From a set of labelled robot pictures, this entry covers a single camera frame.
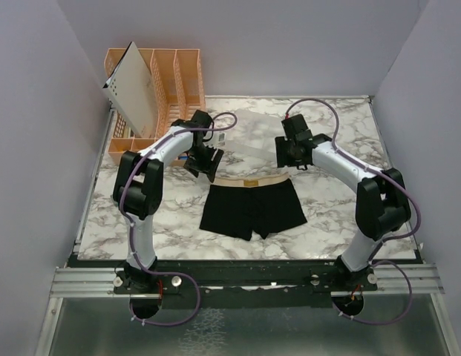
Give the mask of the black garment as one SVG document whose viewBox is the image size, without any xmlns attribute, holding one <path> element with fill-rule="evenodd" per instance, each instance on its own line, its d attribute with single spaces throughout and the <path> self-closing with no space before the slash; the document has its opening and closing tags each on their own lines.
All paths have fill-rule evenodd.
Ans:
<svg viewBox="0 0 461 356">
<path fill-rule="evenodd" d="M 249 241 L 256 233 L 262 238 L 307 222 L 292 181 L 258 187 L 211 185 L 200 229 Z"/>
</svg>

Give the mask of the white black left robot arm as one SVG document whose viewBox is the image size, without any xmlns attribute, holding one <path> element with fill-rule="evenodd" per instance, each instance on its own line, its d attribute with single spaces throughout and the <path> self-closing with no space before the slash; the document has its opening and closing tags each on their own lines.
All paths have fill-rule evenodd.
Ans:
<svg viewBox="0 0 461 356">
<path fill-rule="evenodd" d="M 157 259 L 152 231 L 154 215 L 163 198 L 164 170 L 179 155 L 186 154 L 184 169 L 195 177 L 203 174 L 213 182 L 223 151 L 207 146 L 204 138 L 217 130 L 214 119 L 197 110 L 190 120 L 173 122 L 152 145 L 121 156 L 113 200 L 128 223 L 127 264 L 135 268 L 131 284 L 142 293 L 151 291 L 157 282 L 152 271 Z"/>
</svg>

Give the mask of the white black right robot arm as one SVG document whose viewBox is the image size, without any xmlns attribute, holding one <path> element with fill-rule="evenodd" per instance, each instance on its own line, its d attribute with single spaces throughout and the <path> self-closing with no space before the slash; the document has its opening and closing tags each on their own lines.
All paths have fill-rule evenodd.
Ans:
<svg viewBox="0 0 461 356">
<path fill-rule="evenodd" d="M 357 231 L 338 256 L 338 268 L 333 272 L 335 284 L 350 290 L 359 283 L 359 272 L 369 266 L 382 238 L 398 231 L 411 218 L 402 174 L 395 168 L 382 170 L 355 158 L 326 134 L 312 134 L 301 114 L 287 117 L 281 124 L 284 135 L 275 138 L 279 168 L 320 168 L 356 194 Z"/>
</svg>

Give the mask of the clear plastic box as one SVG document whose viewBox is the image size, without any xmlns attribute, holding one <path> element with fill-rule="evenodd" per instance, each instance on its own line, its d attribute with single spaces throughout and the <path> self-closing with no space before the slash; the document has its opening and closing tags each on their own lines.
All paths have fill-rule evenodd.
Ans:
<svg viewBox="0 0 461 356">
<path fill-rule="evenodd" d="M 223 149 L 276 163 L 275 138 L 284 135 L 281 118 L 239 109 L 236 126 L 226 132 Z"/>
</svg>

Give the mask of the orange plastic desk organizer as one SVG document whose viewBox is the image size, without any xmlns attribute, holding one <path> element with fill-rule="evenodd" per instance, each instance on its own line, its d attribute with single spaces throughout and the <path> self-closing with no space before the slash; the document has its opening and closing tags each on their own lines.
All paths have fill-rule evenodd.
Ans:
<svg viewBox="0 0 461 356">
<path fill-rule="evenodd" d="M 118 113 L 108 145 L 108 155 L 119 164 L 125 151 L 137 152 L 159 139 L 177 119 L 189 120 L 196 110 L 206 109 L 199 49 L 140 48 L 154 80 L 157 120 L 154 132 L 136 138 Z"/>
</svg>

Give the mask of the white booklet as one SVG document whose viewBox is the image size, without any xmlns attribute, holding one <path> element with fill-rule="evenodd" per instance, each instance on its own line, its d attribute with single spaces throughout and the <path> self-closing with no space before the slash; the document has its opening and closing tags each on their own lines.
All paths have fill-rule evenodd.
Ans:
<svg viewBox="0 0 461 356">
<path fill-rule="evenodd" d="M 134 42 L 125 49 L 103 90 L 136 137 L 150 138 L 155 134 L 158 107 L 154 81 Z"/>
</svg>

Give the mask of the aluminium frame rail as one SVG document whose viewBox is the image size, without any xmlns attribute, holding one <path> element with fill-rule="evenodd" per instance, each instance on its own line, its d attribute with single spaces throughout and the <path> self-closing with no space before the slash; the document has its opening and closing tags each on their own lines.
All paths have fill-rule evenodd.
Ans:
<svg viewBox="0 0 461 356">
<path fill-rule="evenodd" d="M 57 268 L 49 297 L 52 298 L 134 298 L 158 299 L 159 294 L 116 294 L 113 268 Z"/>
</svg>

